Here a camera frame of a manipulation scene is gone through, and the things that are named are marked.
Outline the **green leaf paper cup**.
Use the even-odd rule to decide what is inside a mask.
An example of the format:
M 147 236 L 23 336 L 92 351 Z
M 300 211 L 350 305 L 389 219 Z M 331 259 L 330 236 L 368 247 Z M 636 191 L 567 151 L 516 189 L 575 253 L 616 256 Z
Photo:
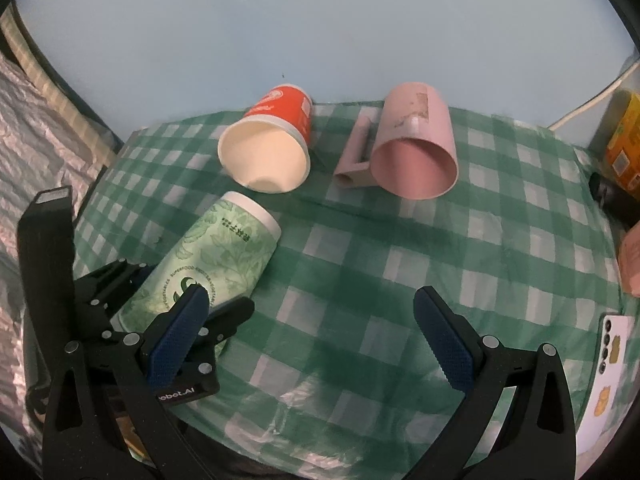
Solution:
M 205 288 L 209 312 L 233 298 L 250 295 L 281 234 L 279 223 L 264 207 L 241 193 L 224 193 L 120 310 L 119 325 L 128 332 L 142 332 L 191 285 Z

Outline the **red paper cup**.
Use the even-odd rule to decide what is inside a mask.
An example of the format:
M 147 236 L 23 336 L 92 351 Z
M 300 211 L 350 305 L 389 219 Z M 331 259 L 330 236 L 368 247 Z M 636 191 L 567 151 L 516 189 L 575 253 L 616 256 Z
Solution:
M 294 84 L 270 89 L 218 141 L 222 168 L 239 185 L 287 193 L 310 173 L 312 99 Z

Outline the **white phone with stickers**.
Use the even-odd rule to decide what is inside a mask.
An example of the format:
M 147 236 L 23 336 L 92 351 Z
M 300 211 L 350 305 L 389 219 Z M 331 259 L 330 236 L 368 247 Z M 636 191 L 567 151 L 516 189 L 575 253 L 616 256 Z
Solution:
M 588 401 L 576 432 L 577 455 L 588 452 L 599 440 L 612 412 L 629 336 L 631 317 L 607 314 L 602 318 Z

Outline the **silver foil sheet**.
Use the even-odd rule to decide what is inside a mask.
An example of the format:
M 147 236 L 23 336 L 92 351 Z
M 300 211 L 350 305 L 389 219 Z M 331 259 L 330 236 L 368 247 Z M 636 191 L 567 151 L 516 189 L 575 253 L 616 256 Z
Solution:
M 1 59 L 1 429 L 36 462 L 41 437 L 26 410 L 28 387 L 41 367 L 25 314 L 18 265 L 18 220 L 35 195 L 70 185 L 78 209 L 102 165 L 25 74 Z

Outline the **striped beige fabric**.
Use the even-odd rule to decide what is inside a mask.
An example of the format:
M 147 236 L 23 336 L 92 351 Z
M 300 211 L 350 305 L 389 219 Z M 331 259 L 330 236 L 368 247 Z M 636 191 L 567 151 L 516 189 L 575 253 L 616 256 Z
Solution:
M 15 2 L 12 1 L 1 14 L 1 32 L 17 60 L 17 64 L 46 100 L 84 142 L 99 165 L 108 167 L 117 158 L 117 142 L 114 133 L 91 117 L 91 110 L 81 110 L 82 104 L 65 89 L 62 82 L 54 80 L 52 68 L 39 53 L 24 27 Z

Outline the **green checkered tablecloth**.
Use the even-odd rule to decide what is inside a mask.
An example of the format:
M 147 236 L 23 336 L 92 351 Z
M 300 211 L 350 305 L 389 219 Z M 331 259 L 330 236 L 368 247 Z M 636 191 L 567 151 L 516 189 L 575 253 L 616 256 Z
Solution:
M 461 401 L 412 314 L 436 288 L 482 334 L 559 350 L 576 412 L 600 321 L 635 315 L 620 289 L 592 158 L 543 128 L 453 110 L 460 178 L 437 200 L 345 190 L 333 169 L 359 115 L 322 106 L 307 181 L 259 203 L 282 237 L 256 310 L 217 361 L 214 396 L 175 408 L 192 444 L 313 479 L 398 479 Z

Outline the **pink package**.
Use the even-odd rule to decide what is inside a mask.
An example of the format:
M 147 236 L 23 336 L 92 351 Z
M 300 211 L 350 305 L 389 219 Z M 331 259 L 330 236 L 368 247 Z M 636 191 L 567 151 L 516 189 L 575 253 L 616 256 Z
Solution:
M 623 237 L 618 253 L 622 289 L 640 297 L 640 223 L 637 222 Z

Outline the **pink plastic mug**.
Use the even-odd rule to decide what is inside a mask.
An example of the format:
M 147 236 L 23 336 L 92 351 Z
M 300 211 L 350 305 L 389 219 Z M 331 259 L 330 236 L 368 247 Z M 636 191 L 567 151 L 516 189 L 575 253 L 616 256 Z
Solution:
M 457 183 L 459 164 L 449 108 L 435 88 L 405 82 L 384 100 L 375 134 L 361 114 L 334 178 L 346 188 L 379 186 L 405 200 L 432 200 Z

